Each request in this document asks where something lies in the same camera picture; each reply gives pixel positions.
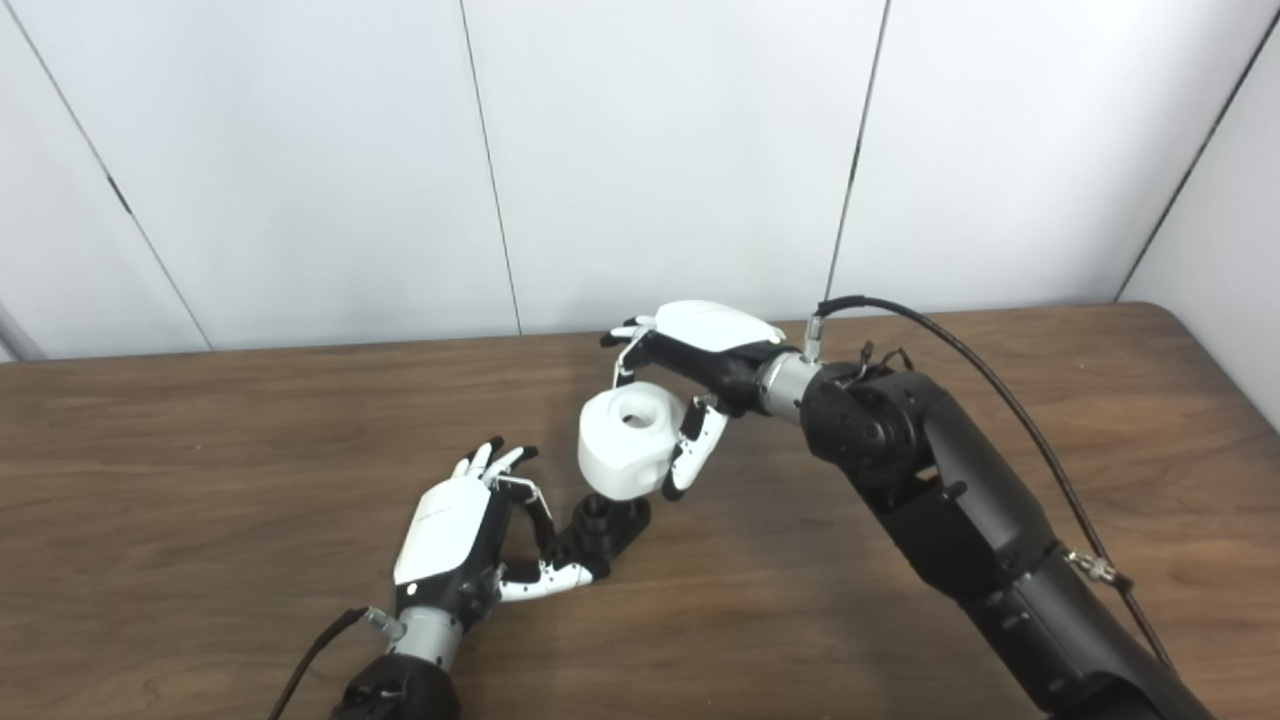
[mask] wooden table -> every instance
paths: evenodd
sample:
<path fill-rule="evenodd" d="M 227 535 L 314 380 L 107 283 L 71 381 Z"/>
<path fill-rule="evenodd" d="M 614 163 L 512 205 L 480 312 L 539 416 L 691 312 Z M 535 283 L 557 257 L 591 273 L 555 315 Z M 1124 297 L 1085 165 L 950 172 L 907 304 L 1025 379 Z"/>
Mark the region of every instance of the wooden table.
<path fill-rule="evenodd" d="M 1157 307 L 942 319 L 1056 445 L 1192 688 L 1274 717 L 1276 434 Z M 827 337 L 827 357 L 908 346 L 1083 546 L 950 350 L 891 318 Z M 543 448 L 526 469 L 566 515 L 577 413 L 612 359 L 575 334 L 0 366 L 0 717 L 264 716 L 340 610 L 390 603 L 417 496 L 488 436 Z M 287 717 L 328 717 L 380 648 L 339 638 Z M 655 498 L 612 578 L 499 607 L 454 676 L 472 719 L 1038 716 L 842 477 L 763 418 L 731 425 L 682 502 Z"/>

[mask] black cable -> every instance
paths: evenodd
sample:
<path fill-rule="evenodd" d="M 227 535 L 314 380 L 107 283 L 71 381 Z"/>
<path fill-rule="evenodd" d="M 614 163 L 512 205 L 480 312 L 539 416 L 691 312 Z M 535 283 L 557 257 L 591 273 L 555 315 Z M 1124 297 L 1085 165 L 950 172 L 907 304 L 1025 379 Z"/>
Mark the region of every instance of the black cable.
<path fill-rule="evenodd" d="M 1014 397 L 1012 391 L 1009 386 L 996 375 L 996 372 L 988 366 L 982 357 L 978 356 L 968 345 L 960 341 L 956 336 L 947 332 L 946 328 L 933 322 L 929 316 L 916 313 L 905 305 L 899 305 L 890 300 L 881 300 L 878 297 L 867 297 L 865 295 L 847 295 L 845 297 L 835 297 L 832 300 L 823 300 L 818 304 L 818 310 L 814 313 L 819 318 L 827 318 L 833 313 L 841 310 L 852 310 L 855 307 L 879 307 L 881 310 L 888 310 L 901 315 L 915 324 L 929 331 L 938 337 L 942 342 L 951 346 L 952 350 L 964 356 L 974 369 L 982 374 L 983 378 L 991 383 L 991 387 L 996 389 L 1001 400 L 1009 405 L 1009 409 L 1014 411 L 1018 421 L 1021 423 L 1027 434 L 1032 437 L 1036 447 L 1039 450 L 1041 456 L 1044 462 L 1048 464 L 1050 471 L 1053 473 L 1053 479 L 1057 480 L 1057 487 L 1062 491 L 1062 496 L 1066 497 L 1066 503 L 1071 507 L 1071 514 L 1075 515 L 1075 521 L 1080 525 L 1080 530 L 1084 532 L 1084 538 L 1088 541 L 1089 547 L 1093 550 L 1093 555 L 1100 560 L 1110 559 L 1107 556 L 1106 548 L 1102 546 L 1102 538 L 1098 537 L 1098 532 L 1093 528 L 1093 523 L 1089 520 L 1088 512 L 1084 510 L 1084 503 L 1080 501 L 1080 496 L 1075 492 L 1075 486 L 1071 484 L 1071 479 L 1068 478 L 1066 470 L 1057 459 L 1057 454 L 1048 445 L 1044 434 L 1032 420 L 1032 416 L 1023 407 L 1023 404 Z M 1142 611 L 1142 606 L 1138 605 L 1138 600 L 1133 596 L 1133 582 L 1128 578 L 1121 578 L 1121 583 L 1116 585 L 1116 592 L 1120 593 L 1120 598 L 1124 600 L 1125 607 L 1129 609 L 1129 614 L 1133 615 L 1134 623 L 1138 624 L 1138 629 L 1142 630 L 1144 638 L 1147 638 L 1147 644 L 1151 646 L 1151 651 L 1156 657 L 1169 667 L 1174 666 L 1172 659 L 1169 652 L 1165 651 L 1164 643 L 1160 642 L 1160 637 L 1156 634 L 1156 628 L 1152 626 L 1151 620 L 1147 619 L 1147 614 Z"/>
<path fill-rule="evenodd" d="M 279 700 L 275 701 L 275 707 L 271 708 L 271 714 L 266 716 L 266 720 L 280 720 L 280 714 L 284 712 L 284 706 L 289 703 L 289 698 L 293 697 L 293 691 L 298 689 L 298 683 L 302 682 L 302 676 L 306 675 L 307 667 L 311 666 L 311 661 L 320 655 L 320 651 L 329 644 L 333 638 L 342 634 L 343 630 L 355 625 L 364 618 L 367 612 L 367 607 L 351 607 L 346 612 L 338 616 L 323 633 L 316 635 L 316 641 L 311 643 L 311 648 L 307 650 L 302 660 L 298 661 L 298 666 L 293 669 L 293 675 L 289 676 L 289 682 L 284 684 L 284 689 L 280 691 Z"/>

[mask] metal connector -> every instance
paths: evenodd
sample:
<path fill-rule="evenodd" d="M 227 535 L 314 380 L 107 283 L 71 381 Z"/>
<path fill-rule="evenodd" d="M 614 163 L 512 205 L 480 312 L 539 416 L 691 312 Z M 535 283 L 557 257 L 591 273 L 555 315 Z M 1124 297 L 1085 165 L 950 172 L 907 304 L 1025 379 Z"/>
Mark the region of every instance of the metal connector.
<path fill-rule="evenodd" d="M 404 623 L 401 623 L 399 620 L 392 618 L 390 615 L 383 612 L 376 607 L 370 607 L 369 610 L 366 610 L 364 620 L 370 625 L 372 625 L 374 629 L 376 629 L 379 633 L 390 638 L 392 642 L 403 638 L 404 633 L 408 632 L 408 628 L 404 626 Z"/>
<path fill-rule="evenodd" d="M 818 361 L 818 354 L 822 351 L 822 324 L 826 320 L 822 315 L 810 315 L 809 324 L 804 328 L 804 351 L 800 359 L 810 365 Z"/>
<path fill-rule="evenodd" d="M 1094 557 L 1074 550 L 1066 550 L 1064 557 L 1091 582 L 1121 591 L 1133 587 L 1133 580 L 1116 570 L 1106 557 Z"/>

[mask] wall seam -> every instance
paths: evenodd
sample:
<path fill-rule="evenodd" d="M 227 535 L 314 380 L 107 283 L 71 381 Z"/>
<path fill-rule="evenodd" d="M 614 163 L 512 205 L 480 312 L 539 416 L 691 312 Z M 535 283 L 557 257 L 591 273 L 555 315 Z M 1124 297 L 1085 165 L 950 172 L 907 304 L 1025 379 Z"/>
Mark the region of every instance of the wall seam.
<path fill-rule="evenodd" d="M 1133 275 L 1138 272 L 1138 266 L 1142 265 L 1142 260 L 1147 256 L 1147 251 L 1151 250 L 1151 243 L 1155 242 L 1156 236 L 1165 227 L 1165 220 L 1169 219 L 1169 214 L 1172 211 L 1174 205 L 1178 204 L 1178 199 L 1183 195 L 1183 190 L 1187 188 L 1187 182 L 1190 181 L 1192 174 L 1199 165 L 1201 158 L 1204 156 L 1204 151 L 1208 149 L 1210 142 L 1217 133 L 1219 126 L 1226 118 L 1228 111 L 1231 109 L 1231 104 L 1235 102 L 1235 96 L 1240 92 L 1240 87 L 1244 86 L 1245 79 L 1248 79 L 1249 73 L 1253 72 L 1253 64 L 1257 63 L 1258 55 L 1262 54 L 1262 49 L 1266 47 L 1267 41 L 1271 38 L 1271 33 L 1276 28 L 1276 23 L 1280 22 L 1280 6 L 1276 8 L 1276 13 L 1271 15 L 1271 23 L 1267 26 L 1267 31 L 1262 33 L 1262 41 L 1258 46 L 1253 49 L 1253 54 L 1249 56 L 1249 61 L 1244 64 L 1244 72 L 1236 78 L 1235 85 L 1231 87 L 1231 92 L 1226 96 L 1226 102 L 1217 111 L 1217 117 L 1213 118 L 1213 124 L 1210 126 L 1208 133 L 1201 142 L 1199 147 L 1196 149 L 1196 155 L 1192 156 L 1192 161 L 1187 165 L 1187 172 L 1183 173 L 1181 179 L 1178 181 L 1178 187 L 1174 188 L 1174 193 L 1169 197 L 1169 202 L 1165 205 L 1164 211 L 1160 213 L 1160 218 L 1156 219 L 1156 225 L 1151 228 L 1151 234 L 1147 236 L 1146 242 L 1142 243 L 1142 250 L 1138 251 L 1138 256 L 1134 259 L 1133 265 L 1124 277 L 1124 282 L 1120 283 L 1120 290 L 1116 291 L 1116 296 L 1112 302 L 1120 302 L 1120 297 L 1124 296 L 1124 291 L 1129 287 L 1133 281 Z"/>
<path fill-rule="evenodd" d="M 507 224 L 502 219 L 502 202 L 498 200 L 498 176 L 493 170 L 493 152 L 489 149 L 489 126 L 484 118 L 484 102 L 480 100 L 480 77 L 476 74 L 476 58 L 471 50 L 471 27 L 467 24 L 467 8 L 465 0 L 458 0 L 458 12 L 462 13 L 462 35 L 467 41 L 467 63 L 471 65 L 471 87 L 476 91 L 476 113 L 480 115 L 480 136 L 484 138 L 484 159 L 489 165 L 489 187 L 493 190 L 493 208 L 498 214 L 498 236 L 502 238 L 502 256 L 507 263 L 507 283 L 511 286 L 511 307 L 516 313 L 516 333 L 525 334 L 524 324 L 520 322 L 520 301 L 516 299 L 516 273 L 511 269 L 511 250 L 507 247 Z"/>
<path fill-rule="evenodd" d="M 831 250 L 831 268 L 827 270 L 827 291 L 823 300 L 831 300 L 831 287 L 836 282 L 836 264 L 840 260 L 840 246 L 845 236 L 845 219 L 849 217 L 849 201 L 854 196 L 854 181 L 858 178 L 858 161 L 863 156 L 863 135 L 867 132 L 867 118 L 872 110 L 872 92 L 876 90 L 876 73 L 879 70 L 881 49 L 884 46 L 884 28 L 888 27 L 888 10 L 893 0 L 884 0 L 884 13 L 881 15 L 879 32 L 876 36 L 876 53 L 872 55 L 872 70 L 867 78 L 867 95 L 863 97 L 863 111 L 858 119 L 858 137 L 854 138 L 854 158 L 849 163 L 849 184 L 845 186 L 845 202 L 840 206 L 840 223 L 836 225 L 836 243 Z"/>
<path fill-rule="evenodd" d="M 36 42 L 31 38 L 31 33 L 27 32 L 27 26 L 22 23 L 22 18 L 18 17 L 18 12 L 14 10 L 13 4 L 9 0 L 3 0 L 3 1 L 5 9 L 9 10 L 9 17 L 13 18 L 14 24 L 18 26 L 18 32 L 22 33 L 22 38 L 27 42 L 27 47 L 31 49 L 32 55 L 36 56 L 36 61 L 40 63 L 41 70 L 44 70 L 45 77 L 49 78 L 49 83 L 54 87 L 54 92 L 58 94 L 59 101 L 61 101 L 63 108 L 70 117 L 72 123 L 76 126 L 76 129 L 81 135 L 81 138 L 84 140 L 84 145 L 88 146 L 88 151 L 93 155 L 93 160 L 97 163 L 99 169 L 102 172 L 102 178 L 106 181 L 113 193 L 120 200 L 120 204 L 123 206 L 122 209 L 125 210 L 125 213 L 128 213 L 129 215 L 129 219 L 133 220 L 133 227 L 138 231 L 138 236 L 142 237 L 142 241 L 146 243 L 147 250 L 151 252 L 151 258 L 155 259 L 156 265 L 160 266 L 160 272 L 164 273 L 165 281 L 169 282 L 169 287 L 173 288 L 174 295 L 178 297 L 178 302 L 182 304 L 182 307 L 183 310 L 186 310 L 187 316 L 191 319 L 191 323 L 196 327 L 196 332 L 200 333 L 200 338 L 205 342 L 205 347 L 207 347 L 209 350 L 214 350 L 214 345 L 209 341 L 209 334 L 205 333 L 205 328 L 200 324 L 200 320 L 196 318 L 195 311 L 192 311 L 191 304 L 187 302 L 187 297 L 182 293 L 182 290 L 178 288 L 178 283 L 174 281 L 173 274 L 169 272 L 169 266 L 165 265 L 164 260 L 160 258 L 160 252 L 156 250 L 155 243 L 151 242 L 151 237 L 147 234 L 146 229 L 142 228 L 142 223 L 138 220 L 138 217 L 129 208 L 128 201 L 124 200 L 124 192 L 120 188 L 119 181 L 116 181 L 115 177 L 111 174 L 111 172 L 106 168 L 106 163 L 102 160 L 102 155 L 97 151 L 97 146 L 93 145 L 93 141 L 90 138 L 88 132 L 84 131 L 84 126 L 81 123 L 79 115 L 77 115 L 76 110 L 72 109 L 72 104 L 67 99 L 67 94 L 63 92 L 63 87 L 58 83 L 58 79 L 54 78 L 54 73 L 52 70 L 50 70 L 49 63 L 46 63 L 45 56 L 40 54 L 40 50 L 36 47 Z"/>

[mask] white wall panel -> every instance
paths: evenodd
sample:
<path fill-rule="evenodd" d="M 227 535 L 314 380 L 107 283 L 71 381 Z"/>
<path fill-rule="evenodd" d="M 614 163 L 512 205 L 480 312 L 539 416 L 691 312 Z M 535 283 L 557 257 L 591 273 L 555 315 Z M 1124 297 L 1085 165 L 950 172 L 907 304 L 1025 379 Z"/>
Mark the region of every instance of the white wall panel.
<path fill-rule="evenodd" d="M 881 1 L 466 3 L 526 332 L 820 299 Z"/>
<path fill-rule="evenodd" d="M 4 6 L 0 336 L 29 357 L 207 350 Z"/>
<path fill-rule="evenodd" d="M 516 332 L 457 1 L 14 6 L 215 348 Z"/>
<path fill-rule="evenodd" d="M 1121 300 L 1171 310 L 1280 428 L 1280 37 L 1272 35 Z"/>
<path fill-rule="evenodd" d="M 836 293 L 1110 301 L 1276 3 L 895 3 Z"/>

